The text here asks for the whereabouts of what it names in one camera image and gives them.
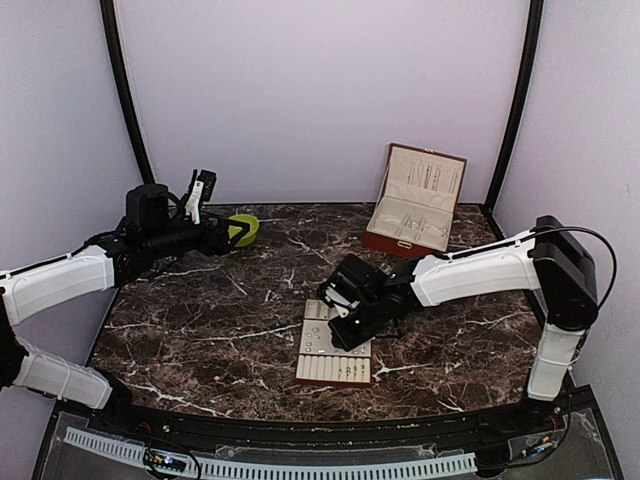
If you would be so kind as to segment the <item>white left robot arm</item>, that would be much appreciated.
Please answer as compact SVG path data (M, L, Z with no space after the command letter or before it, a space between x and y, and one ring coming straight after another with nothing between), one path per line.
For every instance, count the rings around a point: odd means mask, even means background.
M14 329L37 313L77 297L123 287L165 258L190 251L222 256L249 233L246 222L204 216L215 176L195 172L183 197L162 184L144 184L126 195L117 227L94 235L81 248L1 275L1 385L22 387L102 410L120 436L141 427L131 391L113 375L50 354L19 338Z

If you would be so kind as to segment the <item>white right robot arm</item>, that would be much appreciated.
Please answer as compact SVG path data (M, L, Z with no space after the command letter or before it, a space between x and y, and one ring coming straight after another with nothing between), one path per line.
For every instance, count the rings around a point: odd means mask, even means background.
M540 216L529 230L454 253L405 259L384 273L349 254L318 289L338 312L329 328L334 347L351 351L391 321L461 298L512 290L541 291L547 308L528 377L526 399L510 413L521 434L549 416L580 342L608 296L598 294L592 255L575 238L577 226Z

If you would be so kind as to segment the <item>beige jewelry tray insert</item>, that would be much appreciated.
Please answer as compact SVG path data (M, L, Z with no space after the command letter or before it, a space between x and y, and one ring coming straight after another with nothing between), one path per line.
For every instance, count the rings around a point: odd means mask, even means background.
M320 300L306 301L295 379L298 383L369 387L371 342L349 352L334 347L329 321L337 316L334 308Z

